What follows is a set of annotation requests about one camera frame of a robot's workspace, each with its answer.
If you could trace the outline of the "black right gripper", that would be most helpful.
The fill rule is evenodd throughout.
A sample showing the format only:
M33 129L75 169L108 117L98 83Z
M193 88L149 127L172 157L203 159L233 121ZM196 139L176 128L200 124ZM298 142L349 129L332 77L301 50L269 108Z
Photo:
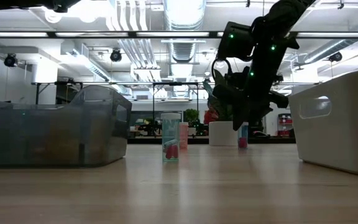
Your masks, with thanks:
M237 131L248 120L248 117L250 127L261 127L262 119L269 113L270 103L276 104L278 108L286 108L289 105L287 96L250 85L250 76L248 76L245 88L238 89L227 83L226 75L214 74L213 95L228 105L234 105L232 108L234 131Z

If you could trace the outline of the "blue medicine bottle white cap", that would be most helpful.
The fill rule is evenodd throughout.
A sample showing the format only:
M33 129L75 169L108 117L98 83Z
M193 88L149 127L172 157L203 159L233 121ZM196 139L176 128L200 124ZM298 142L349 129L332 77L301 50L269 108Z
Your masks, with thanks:
M240 150L247 149L248 147L248 122L242 123L241 127L237 130L237 146Z

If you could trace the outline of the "pink medicine bottle white cap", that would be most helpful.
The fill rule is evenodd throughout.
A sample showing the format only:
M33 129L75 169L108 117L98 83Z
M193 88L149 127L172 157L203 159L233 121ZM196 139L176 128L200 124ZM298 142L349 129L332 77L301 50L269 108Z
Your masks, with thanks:
M188 123L180 123L180 150L188 149Z

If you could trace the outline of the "clear tube with pink cap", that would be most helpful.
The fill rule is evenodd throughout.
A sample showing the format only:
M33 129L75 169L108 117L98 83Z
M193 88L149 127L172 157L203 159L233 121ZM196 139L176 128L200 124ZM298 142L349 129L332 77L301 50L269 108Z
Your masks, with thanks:
M180 121L179 113L162 113L162 160L179 160Z

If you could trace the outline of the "white plastic bin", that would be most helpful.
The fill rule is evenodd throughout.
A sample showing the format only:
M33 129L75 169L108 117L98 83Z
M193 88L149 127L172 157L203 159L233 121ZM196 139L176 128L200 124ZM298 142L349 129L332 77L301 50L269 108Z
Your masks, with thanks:
M358 71L289 97L299 158L358 174Z

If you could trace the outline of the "dark transparent plastic bin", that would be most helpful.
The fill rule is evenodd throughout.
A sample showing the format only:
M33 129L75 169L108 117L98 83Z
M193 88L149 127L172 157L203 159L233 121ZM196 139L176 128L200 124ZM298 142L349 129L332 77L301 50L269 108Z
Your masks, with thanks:
M0 167L97 167L123 158L132 104L87 86L66 105L0 101Z

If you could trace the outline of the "green plant in white pot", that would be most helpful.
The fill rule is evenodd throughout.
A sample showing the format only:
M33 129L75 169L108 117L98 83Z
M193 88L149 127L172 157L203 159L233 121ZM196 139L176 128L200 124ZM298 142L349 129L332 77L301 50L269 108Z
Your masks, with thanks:
M232 106L217 99L213 95L214 88L209 82L203 82L203 89L208 94L207 107L218 113L218 120L208 125L208 136L210 146L237 146L237 131L232 128L233 112Z

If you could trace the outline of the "shelf with red boxes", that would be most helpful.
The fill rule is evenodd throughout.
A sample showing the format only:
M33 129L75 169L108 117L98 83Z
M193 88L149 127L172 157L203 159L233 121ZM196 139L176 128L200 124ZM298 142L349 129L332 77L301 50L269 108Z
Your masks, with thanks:
M293 129L293 120L290 113L282 113L277 118L277 136L289 137Z

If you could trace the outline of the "red background object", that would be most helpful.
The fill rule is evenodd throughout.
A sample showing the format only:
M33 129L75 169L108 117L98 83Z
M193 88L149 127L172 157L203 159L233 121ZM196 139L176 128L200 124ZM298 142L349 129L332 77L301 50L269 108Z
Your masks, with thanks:
M218 113L214 109L209 109L208 111L205 111L204 124L209 124L210 122L217 121L218 118Z

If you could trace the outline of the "green background plant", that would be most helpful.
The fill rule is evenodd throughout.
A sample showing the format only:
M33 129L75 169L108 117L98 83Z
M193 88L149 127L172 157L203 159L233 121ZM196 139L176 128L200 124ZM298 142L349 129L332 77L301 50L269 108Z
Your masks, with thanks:
M184 111L184 122L194 123L199 120L199 111L196 109L187 109Z

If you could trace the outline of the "black background robot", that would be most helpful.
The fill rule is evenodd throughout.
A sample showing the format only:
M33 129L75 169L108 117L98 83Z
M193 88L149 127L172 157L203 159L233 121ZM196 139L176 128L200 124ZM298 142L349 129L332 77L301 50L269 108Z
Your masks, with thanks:
M160 136L162 134L161 122L152 118L138 119L135 126L143 136Z

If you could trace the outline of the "long ceiling light strip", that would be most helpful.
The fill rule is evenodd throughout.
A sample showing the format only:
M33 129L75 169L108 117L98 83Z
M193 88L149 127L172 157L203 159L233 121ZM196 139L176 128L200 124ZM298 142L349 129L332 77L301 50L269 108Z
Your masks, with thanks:
M0 39L220 39L220 31L1 31ZM289 32L297 39L358 39L358 32Z

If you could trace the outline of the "black background table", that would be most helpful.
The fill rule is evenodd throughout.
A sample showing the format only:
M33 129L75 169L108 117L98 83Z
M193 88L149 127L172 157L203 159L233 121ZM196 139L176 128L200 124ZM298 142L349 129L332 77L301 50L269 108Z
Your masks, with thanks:
M73 80L55 81L55 82L43 82L43 83L32 82L31 84L36 86L36 94L35 94L35 104L36 105L39 103L39 95L41 94L41 92L43 92L46 89L46 87L48 87L50 85L55 85L55 86L60 86L60 85L76 86L76 85L79 85L81 90L84 88L84 83L83 82L75 82Z

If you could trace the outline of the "black background frame stand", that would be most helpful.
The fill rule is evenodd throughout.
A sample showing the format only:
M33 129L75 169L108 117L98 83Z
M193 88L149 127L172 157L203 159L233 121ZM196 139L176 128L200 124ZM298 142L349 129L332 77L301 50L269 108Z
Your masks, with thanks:
M188 87L194 85L196 87L196 110L199 111L199 89L200 83L199 82L152 82L152 134L154 139L157 138L155 133L155 94L160 90L158 89L155 91L156 86L160 86L163 88L164 86L183 86L186 85Z

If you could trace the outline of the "silver ceiling duct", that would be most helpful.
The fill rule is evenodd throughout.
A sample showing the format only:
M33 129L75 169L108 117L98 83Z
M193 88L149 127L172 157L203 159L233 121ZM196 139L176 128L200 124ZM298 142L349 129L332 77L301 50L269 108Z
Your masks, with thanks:
M200 30L203 25L206 0L163 0L165 29L170 31ZM178 63L190 62L195 43L171 43L170 54Z

